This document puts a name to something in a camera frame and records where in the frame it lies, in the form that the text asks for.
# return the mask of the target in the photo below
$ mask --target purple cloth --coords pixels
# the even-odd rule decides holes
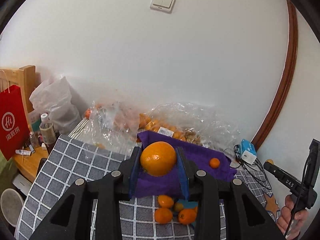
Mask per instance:
[[[174,148],[182,147],[188,160],[194,161],[199,169],[206,171],[216,179],[229,182],[236,174],[236,169],[230,168],[230,160],[221,152],[206,149],[195,144],[183,142],[151,131],[138,133],[138,138],[142,141],[142,150],[151,143],[158,141],[167,142]],[[219,159],[219,168],[213,169],[209,166],[209,161],[212,158]],[[142,170],[140,171],[134,196],[144,197],[150,195],[182,197],[178,168],[176,166],[168,174],[161,177],[154,177]]]

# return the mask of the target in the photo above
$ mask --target metal screw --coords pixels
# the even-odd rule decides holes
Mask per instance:
[[[205,173],[205,171],[203,171],[203,170],[199,170],[199,171],[197,171],[197,175],[198,175],[199,177],[204,177],[204,176],[206,175],[206,173]]]
[[[242,184],[242,181],[240,180],[240,179],[233,179],[233,184],[235,184],[235,185],[241,185]]]
[[[121,175],[121,172],[120,171],[113,171],[113,172],[111,172],[111,176],[112,177],[118,177],[118,176],[120,176]]]
[[[77,186],[80,186],[80,185],[82,185],[82,184],[84,184],[84,179],[77,179],[77,180],[76,180],[76,185],[77,185]]]

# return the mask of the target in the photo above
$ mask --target wooden nightstand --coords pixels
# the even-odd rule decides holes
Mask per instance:
[[[44,151],[41,147],[35,149],[35,153],[32,153],[31,156],[22,156],[19,154],[14,154],[12,159],[16,164],[17,168],[23,176],[25,176],[30,182],[34,182],[37,175],[37,170],[39,167],[40,160],[42,158],[48,158],[48,152]]]

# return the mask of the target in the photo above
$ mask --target wall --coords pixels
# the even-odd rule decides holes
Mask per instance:
[[[252,139],[276,93],[288,42],[285,0],[27,0],[6,26],[0,65],[67,77],[84,111],[125,95],[148,110],[216,105]]]
[[[298,54],[292,84],[282,111],[258,151],[261,161],[273,159],[298,179],[302,177],[304,163],[313,138],[320,140],[320,44],[308,23],[298,12]],[[273,176],[268,176],[276,199],[282,207],[289,190]],[[320,194],[320,176],[315,191]],[[320,208],[318,197],[303,232]]]

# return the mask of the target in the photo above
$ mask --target blue and white box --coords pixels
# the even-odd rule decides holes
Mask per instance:
[[[254,149],[254,146],[252,143],[250,143],[249,141],[243,139],[240,143],[240,156],[241,158],[249,163],[249,164],[253,164],[254,161],[257,158],[257,153],[256,150]]]

